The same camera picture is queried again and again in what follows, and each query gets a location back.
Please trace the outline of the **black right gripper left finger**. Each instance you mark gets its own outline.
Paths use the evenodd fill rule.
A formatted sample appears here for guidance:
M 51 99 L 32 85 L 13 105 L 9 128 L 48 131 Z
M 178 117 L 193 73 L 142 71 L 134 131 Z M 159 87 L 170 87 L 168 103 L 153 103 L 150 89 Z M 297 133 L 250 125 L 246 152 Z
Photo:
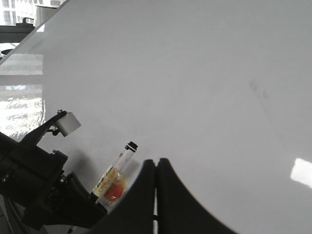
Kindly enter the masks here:
M 142 168 L 113 210 L 90 231 L 90 234 L 152 234 L 154 232 L 156 166 L 151 159 Z

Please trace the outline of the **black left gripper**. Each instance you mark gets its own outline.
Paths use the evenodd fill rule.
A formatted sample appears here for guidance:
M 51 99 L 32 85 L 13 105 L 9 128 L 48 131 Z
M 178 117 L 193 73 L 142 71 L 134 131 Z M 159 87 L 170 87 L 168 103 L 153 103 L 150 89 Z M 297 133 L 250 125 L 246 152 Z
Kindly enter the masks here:
M 91 228 L 107 214 L 74 172 L 62 175 L 65 154 L 37 146 L 47 132 L 64 133 L 57 121 L 66 115 L 58 111 L 20 142 L 0 135 L 0 193 L 25 208 L 22 222 L 36 230 L 59 224 Z

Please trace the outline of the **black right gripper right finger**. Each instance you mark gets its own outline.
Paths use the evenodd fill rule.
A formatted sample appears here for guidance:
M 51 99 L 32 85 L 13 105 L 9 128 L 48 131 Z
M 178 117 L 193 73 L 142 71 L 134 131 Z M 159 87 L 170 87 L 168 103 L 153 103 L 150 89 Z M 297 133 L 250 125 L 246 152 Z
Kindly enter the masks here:
M 159 234 L 234 234 L 210 214 L 188 191 L 170 161 L 156 167 Z

